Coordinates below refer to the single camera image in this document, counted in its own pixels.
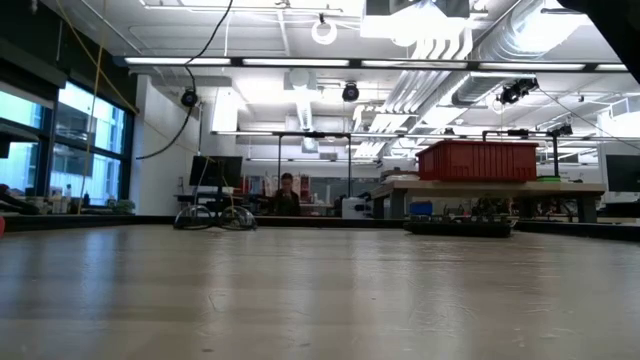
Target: window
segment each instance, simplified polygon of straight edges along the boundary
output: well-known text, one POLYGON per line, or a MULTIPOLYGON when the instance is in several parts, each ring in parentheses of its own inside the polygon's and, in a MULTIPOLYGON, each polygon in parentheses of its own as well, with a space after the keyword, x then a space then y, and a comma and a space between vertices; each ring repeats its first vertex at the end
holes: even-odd
POLYGON ((39 104, 0 91, 0 118, 40 128, 43 111, 39 104))
POLYGON ((0 183, 23 192, 34 188, 37 162, 38 144, 12 143, 9 158, 0 159, 0 183))
POLYGON ((80 191, 86 165, 84 193, 89 194, 90 204, 104 206, 111 198, 117 200, 120 186, 120 160, 90 154, 87 164, 86 155, 84 150, 56 144, 51 172, 51 190, 63 190, 67 185, 71 185, 71 196, 83 197, 84 194, 80 191))
POLYGON ((60 89, 56 114, 56 134, 72 140, 87 142, 97 148, 121 154, 124 143, 124 111, 97 98, 93 94, 67 83, 60 89), (93 118, 91 107, 95 106, 93 118))

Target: floor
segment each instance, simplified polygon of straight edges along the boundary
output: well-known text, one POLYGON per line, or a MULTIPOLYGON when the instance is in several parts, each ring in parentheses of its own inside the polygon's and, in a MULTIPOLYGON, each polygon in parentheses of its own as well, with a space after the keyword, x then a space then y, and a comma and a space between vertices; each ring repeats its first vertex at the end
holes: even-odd
POLYGON ((517 233, 0 239, 0 359, 637 359, 640 247, 517 233))

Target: red bin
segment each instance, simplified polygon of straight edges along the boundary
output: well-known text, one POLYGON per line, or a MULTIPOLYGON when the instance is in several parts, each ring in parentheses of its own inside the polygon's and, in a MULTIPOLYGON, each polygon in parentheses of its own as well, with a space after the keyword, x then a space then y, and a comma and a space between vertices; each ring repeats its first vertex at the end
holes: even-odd
POLYGON ((416 154, 422 180, 526 182, 537 179, 533 143, 444 140, 416 154))

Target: person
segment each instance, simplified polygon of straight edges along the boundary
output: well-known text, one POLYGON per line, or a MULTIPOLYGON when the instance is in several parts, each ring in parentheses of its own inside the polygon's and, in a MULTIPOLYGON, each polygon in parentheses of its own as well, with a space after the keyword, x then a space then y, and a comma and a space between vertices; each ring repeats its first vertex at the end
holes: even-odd
POLYGON ((293 175, 284 173, 280 177, 281 188, 274 197, 276 215, 300 216, 300 197, 293 192, 293 175))

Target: computer monitor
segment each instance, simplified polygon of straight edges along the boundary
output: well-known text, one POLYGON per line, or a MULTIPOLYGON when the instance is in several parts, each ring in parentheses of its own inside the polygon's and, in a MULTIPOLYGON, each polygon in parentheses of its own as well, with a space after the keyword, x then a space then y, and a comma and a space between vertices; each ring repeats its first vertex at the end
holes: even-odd
POLYGON ((236 188, 242 185, 242 156, 209 156, 208 158, 205 156, 193 157, 189 185, 236 188))
POLYGON ((640 156, 607 155, 609 191, 640 192, 640 156))

